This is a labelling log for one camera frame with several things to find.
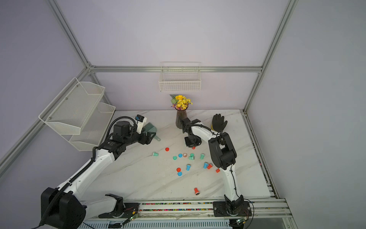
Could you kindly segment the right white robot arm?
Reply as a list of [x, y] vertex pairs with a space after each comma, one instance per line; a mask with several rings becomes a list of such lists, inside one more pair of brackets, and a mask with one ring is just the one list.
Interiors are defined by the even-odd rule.
[[237, 152], [234, 148], [230, 135], [224, 130], [228, 121], [221, 114], [215, 114], [210, 127], [205, 126], [200, 120], [190, 120], [189, 118], [179, 119], [182, 125], [182, 132], [185, 137], [186, 146], [194, 148], [208, 143], [211, 161], [223, 175], [225, 187], [225, 210], [220, 210], [220, 214], [236, 216], [243, 210], [245, 199], [240, 194], [236, 179], [235, 163]]

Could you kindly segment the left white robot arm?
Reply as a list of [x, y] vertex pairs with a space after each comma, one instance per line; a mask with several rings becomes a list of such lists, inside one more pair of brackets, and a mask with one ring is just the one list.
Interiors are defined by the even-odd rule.
[[120, 116], [109, 125], [104, 141], [92, 149], [92, 157], [71, 178], [56, 188], [47, 188], [41, 195], [41, 220], [39, 226], [50, 225], [58, 229], [77, 229], [92, 217], [120, 218], [128, 213], [124, 199], [115, 194], [85, 201], [88, 187], [127, 147], [139, 143], [148, 145], [154, 132], [143, 132], [147, 118]]

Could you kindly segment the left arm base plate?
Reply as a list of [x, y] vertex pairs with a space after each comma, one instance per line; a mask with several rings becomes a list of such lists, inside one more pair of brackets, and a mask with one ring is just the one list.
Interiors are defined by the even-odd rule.
[[100, 219], [117, 219], [117, 218], [131, 218], [138, 214], [139, 203], [124, 203], [123, 205], [119, 204], [112, 212], [104, 213], [98, 216]]

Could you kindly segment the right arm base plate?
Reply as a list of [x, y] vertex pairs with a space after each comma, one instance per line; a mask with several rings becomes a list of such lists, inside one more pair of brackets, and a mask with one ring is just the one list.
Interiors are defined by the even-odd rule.
[[215, 217], [251, 217], [252, 209], [248, 201], [215, 201], [213, 202]]

